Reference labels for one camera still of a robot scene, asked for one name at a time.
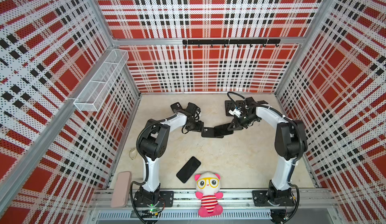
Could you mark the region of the phone with plaid reflection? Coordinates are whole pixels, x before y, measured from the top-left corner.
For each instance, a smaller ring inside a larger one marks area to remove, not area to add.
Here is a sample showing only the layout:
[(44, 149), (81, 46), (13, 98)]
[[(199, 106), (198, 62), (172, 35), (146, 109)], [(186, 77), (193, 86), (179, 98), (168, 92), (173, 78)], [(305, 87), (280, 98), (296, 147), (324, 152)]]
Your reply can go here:
[(233, 134), (234, 131), (228, 129), (229, 125), (230, 125), (230, 123), (215, 126), (214, 127), (214, 137), (222, 138), (223, 136)]

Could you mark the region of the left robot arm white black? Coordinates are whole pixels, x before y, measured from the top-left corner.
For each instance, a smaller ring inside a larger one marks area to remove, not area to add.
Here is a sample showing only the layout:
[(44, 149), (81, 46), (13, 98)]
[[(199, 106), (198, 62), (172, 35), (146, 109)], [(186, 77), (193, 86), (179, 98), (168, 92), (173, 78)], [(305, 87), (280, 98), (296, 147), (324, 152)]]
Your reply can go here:
[(204, 123), (190, 114), (178, 112), (161, 120), (148, 120), (140, 132), (136, 148), (144, 160), (144, 178), (140, 184), (144, 191), (155, 193), (160, 188), (159, 160), (166, 151), (169, 134), (177, 128), (201, 132)]

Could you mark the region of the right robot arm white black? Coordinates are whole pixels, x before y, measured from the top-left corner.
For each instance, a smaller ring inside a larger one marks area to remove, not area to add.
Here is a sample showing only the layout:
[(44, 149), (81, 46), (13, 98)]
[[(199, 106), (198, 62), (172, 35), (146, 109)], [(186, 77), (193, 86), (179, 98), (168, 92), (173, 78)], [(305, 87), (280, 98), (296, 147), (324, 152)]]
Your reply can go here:
[(308, 148), (305, 124), (291, 119), (266, 104), (251, 103), (245, 108), (236, 107), (227, 111), (234, 117), (229, 129), (248, 128), (255, 121), (264, 120), (275, 130), (274, 148), (278, 154), (275, 174), (270, 181), (272, 188), (286, 191), (291, 187), (291, 177), (297, 162)]

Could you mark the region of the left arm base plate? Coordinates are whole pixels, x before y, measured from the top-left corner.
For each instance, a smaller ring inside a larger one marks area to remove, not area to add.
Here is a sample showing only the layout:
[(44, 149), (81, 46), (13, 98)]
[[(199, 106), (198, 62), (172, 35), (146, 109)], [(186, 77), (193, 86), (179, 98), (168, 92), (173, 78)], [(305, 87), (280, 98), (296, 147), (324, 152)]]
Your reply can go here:
[(134, 204), (136, 207), (172, 207), (173, 199), (173, 191), (148, 192), (139, 190), (135, 193)]

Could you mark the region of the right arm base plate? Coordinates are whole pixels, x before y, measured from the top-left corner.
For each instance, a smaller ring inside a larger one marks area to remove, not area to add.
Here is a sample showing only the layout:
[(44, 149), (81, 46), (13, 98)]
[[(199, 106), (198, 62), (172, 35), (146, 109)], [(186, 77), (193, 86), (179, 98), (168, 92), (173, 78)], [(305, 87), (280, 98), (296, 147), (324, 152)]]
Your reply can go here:
[(295, 206), (291, 189), (285, 191), (275, 191), (273, 189), (254, 190), (252, 191), (252, 199), (255, 206)]

